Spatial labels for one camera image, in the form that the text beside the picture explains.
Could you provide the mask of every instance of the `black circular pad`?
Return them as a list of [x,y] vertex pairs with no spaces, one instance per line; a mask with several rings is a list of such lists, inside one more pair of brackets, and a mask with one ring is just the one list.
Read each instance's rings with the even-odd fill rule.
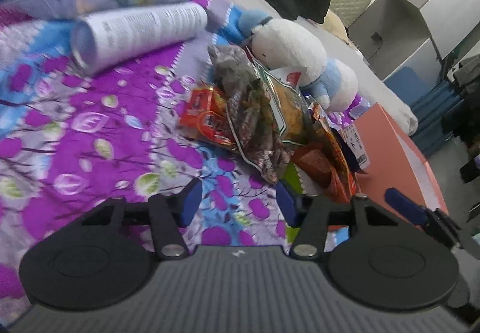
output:
[[453,254],[425,233],[406,227],[369,227],[337,246],[327,266],[346,295],[389,311],[438,304],[458,280]]
[[104,227],[78,227],[50,236],[20,264],[29,297],[73,311],[115,304],[138,290],[150,272],[148,252]]

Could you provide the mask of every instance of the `snack bag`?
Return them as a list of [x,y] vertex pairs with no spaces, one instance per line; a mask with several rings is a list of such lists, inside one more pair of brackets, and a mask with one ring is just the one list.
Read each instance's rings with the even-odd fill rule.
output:
[[277,183],[291,153],[282,142],[287,124],[272,82],[261,77],[239,46],[209,46],[208,53],[214,83],[226,95],[226,118],[239,153],[266,181]]
[[284,67],[269,71],[255,59],[248,47],[243,50],[258,76],[266,84],[270,94],[270,107],[282,142],[292,145],[307,144],[311,133],[311,118],[307,102],[298,88],[300,77],[306,72],[306,68]]
[[212,85],[195,88],[179,121],[183,134],[236,151],[235,139],[226,118],[226,107],[225,94],[219,89]]
[[338,203],[348,203],[352,191],[340,180],[339,172],[323,153],[324,150],[320,142],[312,142],[297,149],[292,162],[316,182],[326,196]]
[[346,202],[348,202],[356,192],[357,185],[350,172],[349,165],[343,155],[342,149],[338,144],[338,141],[335,139],[335,135],[333,135],[325,117],[317,120],[313,127],[318,142],[322,145],[323,153],[337,171],[338,179],[342,185],[342,191],[346,196]]

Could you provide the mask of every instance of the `plush toy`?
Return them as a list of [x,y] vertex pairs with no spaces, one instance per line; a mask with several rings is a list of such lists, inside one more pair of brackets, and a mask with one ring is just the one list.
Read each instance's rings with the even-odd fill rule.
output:
[[238,28],[251,36],[253,55],[270,69],[303,66],[300,91],[311,95],[327,111],[344,111],[357,95],[355,72],[335,58],[328,58],[320,40],[287,19],[273,19],[260,10],[246,10]]

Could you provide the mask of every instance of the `bed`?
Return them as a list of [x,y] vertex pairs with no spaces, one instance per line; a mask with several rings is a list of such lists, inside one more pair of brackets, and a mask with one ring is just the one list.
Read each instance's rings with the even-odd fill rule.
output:
[[[155,193],[178,193],[197,177],[203,190],[200,209],[181,230],[191,250],[204,244],[279,245],[288,251],[295,232],[279,210],[275,188],[238,157],[189,141],[176,127],[191,88],[208,70],[206,46],[241,42],[242,7],[277,13],[263,0],[194,1],[209,14],[209,26],[197,38],[94,79],[74,74],[71,22],[25,22],[0,13],[2,324],[29,306],[18,278],[23,254],[109,197],[144,201]],[[356,71],[362,95],[380,103],[403,130],[414,130],[416,118],[408,106],[355,51],[321,28],[298,22],[328,54]],[[11,71],[5,68],[10,60],[21,63]],[[145,229],[131,236],[151,246]]]

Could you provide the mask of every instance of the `purple floral bedsheet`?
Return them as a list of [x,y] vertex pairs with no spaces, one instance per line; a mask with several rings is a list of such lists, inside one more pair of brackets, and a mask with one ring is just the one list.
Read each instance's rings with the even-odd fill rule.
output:
[[[207,45],[240,39],[237,7],[227,0],[195,1],[209,15],[207,30],[197,38],[94,79],[75,76],[69,51],[58,47],[59,53],[30,56],[41,63],[17,66],[10,76],[7,69],[6,81],[0,76],[11,91],[31,92],[22,103],[0,98],[0,128],[11,122],[7,112],[11,117],[12,110],[19,112],[8,134],[0,135],[2,323],[29,306],[18,279],[23,254],[108,197],[144,201],[159,192],[177,193],[198,177],[203,200],[191,225],[182,229],[190,249],[198,244],[288,249],[289,229],[275,190],[238,157],[178,132],[191,89],[208,74]],[[11,40],[6,32],[0,27],[0,48],[2,39]],[[139,238],[151,244],[148,230]]]

